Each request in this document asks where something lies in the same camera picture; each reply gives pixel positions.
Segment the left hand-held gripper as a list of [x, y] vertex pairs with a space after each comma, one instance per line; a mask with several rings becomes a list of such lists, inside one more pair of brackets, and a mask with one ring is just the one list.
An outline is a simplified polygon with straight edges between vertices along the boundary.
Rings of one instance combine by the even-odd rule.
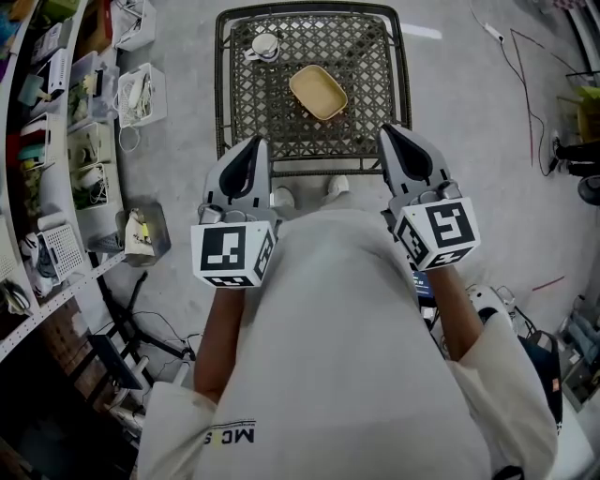
[[196, 278], [217, 289], [262, 285], [278, 240], [277, 219], [226, 211], [215, 204], [233, 205], [247, 197], [253, 208], [267, 208], [270, 192], [270, 149], [265, 138], [247, 138], [217, 161], [206, 177], [199, 223], [190, 230]]

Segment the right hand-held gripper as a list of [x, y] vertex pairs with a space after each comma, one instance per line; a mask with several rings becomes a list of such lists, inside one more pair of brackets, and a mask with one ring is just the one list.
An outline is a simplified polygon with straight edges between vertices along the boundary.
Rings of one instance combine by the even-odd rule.
[[[457, 181], [447, 180], [442, 152], [400, 124], [383, 124], [378, 141], [386, 182], [394, 195], [386, 210], [388, 229], [412, 266], [419, 271], [445, 267], [479, 247], [473, 203], [462, 195]], [[405, 203], [398, 195], [417, 196]]]

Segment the yellow rectangular dish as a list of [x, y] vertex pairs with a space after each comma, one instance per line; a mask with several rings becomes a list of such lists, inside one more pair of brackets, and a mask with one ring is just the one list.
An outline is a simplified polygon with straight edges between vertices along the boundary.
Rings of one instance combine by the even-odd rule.
[[320, 121], [330, 120], [348, 104], [348, 97], [339, 83], [317, 65], [298, 70], [290, 78], [289, 86], [300, 104]]

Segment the person's right forearm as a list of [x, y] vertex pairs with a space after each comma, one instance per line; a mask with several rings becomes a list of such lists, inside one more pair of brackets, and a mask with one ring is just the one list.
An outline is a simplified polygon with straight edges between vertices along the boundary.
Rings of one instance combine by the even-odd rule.
[[464, 282], [452, 265], [427, 271], [434, 293], [450, 359], [459, 361], [483, 332]]

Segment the person's left forearm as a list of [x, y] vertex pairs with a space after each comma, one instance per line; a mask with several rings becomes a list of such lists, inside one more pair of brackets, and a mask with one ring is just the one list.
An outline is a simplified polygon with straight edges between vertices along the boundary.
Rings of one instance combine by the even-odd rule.
[[244, 309], [244, 290], [216, 290], [193, 373], [194, 391], [215, 404], [221, 399], [235, 367]]

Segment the black lattice table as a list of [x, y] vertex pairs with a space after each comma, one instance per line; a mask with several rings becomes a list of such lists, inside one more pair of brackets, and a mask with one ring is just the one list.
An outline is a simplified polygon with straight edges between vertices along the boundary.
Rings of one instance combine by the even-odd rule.
[[[261, 33], [279, 39], [272, 63], [244, 52]], [[348, 97], [320, 121], [293, 95], [289, 80], [324, 68]], [[385, 124], [412, 128], [407, 58], [398, 13], [359, 2], [305, 1], [222, 11], [215, 33], [217, 155], [260, 135], [275, 177], [378, 174], [377, 135]]]

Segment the person's beige trousers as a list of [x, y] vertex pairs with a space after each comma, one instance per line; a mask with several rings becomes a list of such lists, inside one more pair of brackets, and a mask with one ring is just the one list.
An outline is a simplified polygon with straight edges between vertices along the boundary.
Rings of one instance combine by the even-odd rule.
[[325, 210], [338, 210], [338, 209], [354, 209], [356, 203], [351, 192], [344, 193], [336, 198], [325, 196], [321, 199], [316, 206], [299, 207], [296, 205], [295, 208], [290, 207], [274, 207], [277, 214], [284, 220], [292, 220], [294, 218], [300, 218], [305, 215], [317, 213]]

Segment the metal floor tray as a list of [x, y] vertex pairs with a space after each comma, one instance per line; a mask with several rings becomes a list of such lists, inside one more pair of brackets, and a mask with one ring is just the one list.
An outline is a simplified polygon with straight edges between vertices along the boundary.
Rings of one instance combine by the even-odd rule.
[[132, 267], [152, 266], [156, 264], [172, 246], [162, 207], [158, 202], [144, 202], [135, 205], [133, 208], [121, 210], [116, 214], [115, 221], [117, 226], [118, 241], [124, 252], [125, 227], [128, 221], [129, 212], [132, 209], [138, 209], [143, 215], [144, 221], [148, 226], [155, 255], [127, 255], [125, 253], [126, 262]]

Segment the white printed bag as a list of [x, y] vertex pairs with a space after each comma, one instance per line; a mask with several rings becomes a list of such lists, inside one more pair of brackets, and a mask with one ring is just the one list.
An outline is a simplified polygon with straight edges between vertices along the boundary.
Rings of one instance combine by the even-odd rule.
[[147, 223], [138, 209], [132, 209], [128, 215], [125, 227], [125, 253], [127, 255], [155, 255]]

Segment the white slatted basket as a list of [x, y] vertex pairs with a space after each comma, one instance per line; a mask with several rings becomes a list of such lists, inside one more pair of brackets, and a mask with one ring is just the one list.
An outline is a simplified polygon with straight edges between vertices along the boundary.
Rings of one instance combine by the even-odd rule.
[[150, 63], [121, 75], [114, 105], [122, 128], [140, 128], [164, 119], [168, 113], [165, 75]]

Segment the white enamel cup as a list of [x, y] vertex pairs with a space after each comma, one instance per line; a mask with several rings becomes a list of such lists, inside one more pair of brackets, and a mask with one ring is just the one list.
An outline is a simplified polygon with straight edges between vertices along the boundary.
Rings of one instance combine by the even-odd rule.
[[246, 60], [266, 63], [274, 62], [278, 55], [279, 39], [276, 35], [270, 33], [261, 33], [256, 36], [252, 40], [250, 48], [244, 52]]

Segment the person's white shirt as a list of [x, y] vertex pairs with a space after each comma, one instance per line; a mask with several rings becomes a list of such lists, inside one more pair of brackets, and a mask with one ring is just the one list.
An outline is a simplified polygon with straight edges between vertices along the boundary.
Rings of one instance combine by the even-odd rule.
[[218, 404], [159, 382], [138, 480], [547, 480], [555, 420], [506, 319], [441, 353], [370, 214], [286, 222]]

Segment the black metal stand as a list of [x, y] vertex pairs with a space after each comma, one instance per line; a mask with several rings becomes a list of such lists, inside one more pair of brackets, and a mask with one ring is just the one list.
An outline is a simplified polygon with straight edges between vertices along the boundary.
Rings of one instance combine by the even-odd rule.
[[186, 340], [183, 340], [178, 335], [175, 335], [177, 339], [182, 343], [182, 347], [177, 350], [174, 346], [168, 344], [165, 340], [161, 340], [144, 332], [141, 327], [136, 323], [134, 316], [136, 312], [133, 311], [137, 297], [142, 288], [143, 283], [148, 277], [146, 271], [142, 272], [142, 275], [138, 278], [135, 283], [133, 293], [129, 298], [129, 303], [126, 307], [119, 304], [114, 298], [111, 290], [106, 284], [103, 275], [100, 274], [97, 277], [97, 284], [102, 294], [103, 301], [111, 315], [114, 323], [113, 330], [121, 335], [121, 338], [125, 342], [132, 341], [134, 349], [137, 349], [141, 342], [150, 344], [154, 347], [159, 348], [178, 359], [188, 359], [190, 361], [196, 360], [196, 354], [192, 351]]

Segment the white perforated box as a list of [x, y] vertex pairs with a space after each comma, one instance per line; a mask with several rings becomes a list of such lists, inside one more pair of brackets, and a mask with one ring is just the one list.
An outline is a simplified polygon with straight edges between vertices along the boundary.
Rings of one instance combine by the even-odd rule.
[[62, 283], [83, 265], [83, 255], [70, 224], [42, 231], [39, 235], [49, 253], [58, 283]]

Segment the white shelving unit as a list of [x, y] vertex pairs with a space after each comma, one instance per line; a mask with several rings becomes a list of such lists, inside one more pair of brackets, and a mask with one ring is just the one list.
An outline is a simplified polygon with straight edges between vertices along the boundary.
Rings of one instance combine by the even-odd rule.
[[71, 196], [67, 154], [68, 94], [63, 93], [57, 99], [55, 115], [48, 117], [49, 126], [58, 129], [51, 134], [51, 139], [58, 142], [59, 153], [48, 170], [42, 173], [39, 191], [40, 206], [43, 216], [56, 214], [72, 228], [71, 245], [82, 255], [82, 263], [67, 275], [67, 281], [61, 284], [58, 290], [52, 291], [50, 296], [42, 300], [36, 299], [26, 275], [10, 209], [10, 206], [15, 205], [16, 202], [11, 201], [8, 195], [6, 137], [10, 94], [16, 90], [14, 78], [17, 61], [21, 56], [20, 51], [32, 17], [33, 14], [28, 13], [17, 32], [6, 73], [0, 82], [0, 214], [4, 217], [7, 226], [7, 240], [0, 242], [0, 251], [15, 258], [15, 268], [7, 278], [19, 284], [31, 302], [31, 307], [28, 309], [29, 315], [4, 339], [0, 340], [0, 362], [5, 360], [29, 334], [70, 299], [76, 299], [78, 305], [86, 312], [100, 310], [100, 289], [97, 279], [125, 259], [125, 255], [119, 253], [111, 256], [98, 267], [92, 267], [86, 256]]

